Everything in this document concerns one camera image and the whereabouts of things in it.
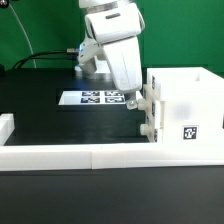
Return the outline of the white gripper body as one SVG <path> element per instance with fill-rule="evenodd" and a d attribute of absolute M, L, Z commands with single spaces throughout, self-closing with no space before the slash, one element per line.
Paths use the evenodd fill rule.
<path fill-rule="evenodd" d="M 87 2 L 86 31 L 102 49 L 116 88 L 123 94 L 141 89 L 137 36 L 144 20 L 134 2 Z"/>

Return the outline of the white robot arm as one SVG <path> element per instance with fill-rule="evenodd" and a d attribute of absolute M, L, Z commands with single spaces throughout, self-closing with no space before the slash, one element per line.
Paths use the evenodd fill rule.
<path fill-rule="evenodd" d="M 79 66 L 93 75 L 97 71 L 96 61 L 105 61 L 116 89 L 125 96 L 127 108 L 137 108 L 136 93 L 142 88 L 137 36 L 144 30 L 145 23 L 136 3 L 133 0 L 79 0 L 79 7 L 86 10 Z"/>

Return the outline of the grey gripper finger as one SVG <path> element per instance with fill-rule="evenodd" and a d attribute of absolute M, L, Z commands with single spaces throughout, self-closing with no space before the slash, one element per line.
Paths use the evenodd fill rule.
<path fill-rule="evenodd" d="M 135 92 L 125 94 L 124 97 L 128 110 L 133 110 L 137 108 L 137 98 Z"/>

